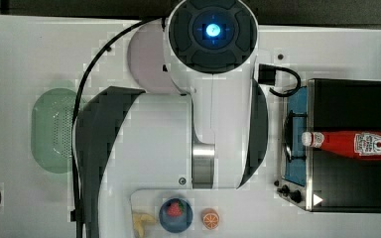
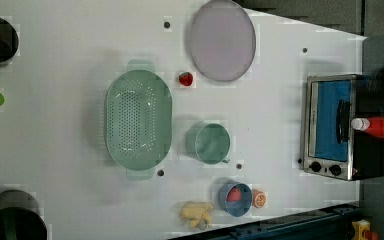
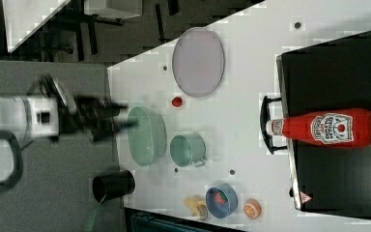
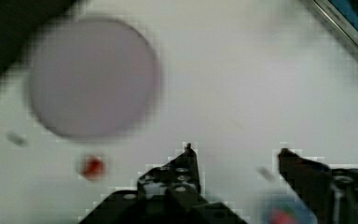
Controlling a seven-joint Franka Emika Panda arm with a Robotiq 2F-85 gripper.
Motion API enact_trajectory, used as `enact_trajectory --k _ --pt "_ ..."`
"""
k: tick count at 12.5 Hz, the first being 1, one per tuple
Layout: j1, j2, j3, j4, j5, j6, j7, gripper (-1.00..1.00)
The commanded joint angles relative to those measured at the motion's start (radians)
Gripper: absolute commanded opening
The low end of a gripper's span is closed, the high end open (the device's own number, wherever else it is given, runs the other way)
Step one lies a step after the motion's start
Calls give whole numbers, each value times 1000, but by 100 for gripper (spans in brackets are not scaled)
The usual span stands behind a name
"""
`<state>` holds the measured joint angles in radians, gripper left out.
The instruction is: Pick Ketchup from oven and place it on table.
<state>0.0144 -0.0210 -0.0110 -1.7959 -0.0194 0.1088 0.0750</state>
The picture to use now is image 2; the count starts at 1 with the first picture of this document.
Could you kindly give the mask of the black robot base lower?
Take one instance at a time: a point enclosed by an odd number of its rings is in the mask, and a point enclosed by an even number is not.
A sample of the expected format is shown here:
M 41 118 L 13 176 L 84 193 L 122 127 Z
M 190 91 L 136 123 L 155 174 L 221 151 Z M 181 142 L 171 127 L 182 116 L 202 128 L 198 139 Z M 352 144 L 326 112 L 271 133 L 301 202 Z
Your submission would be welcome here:
M 21 190 L 0 193 L 0 240 L 48 240 L 37 200 Z

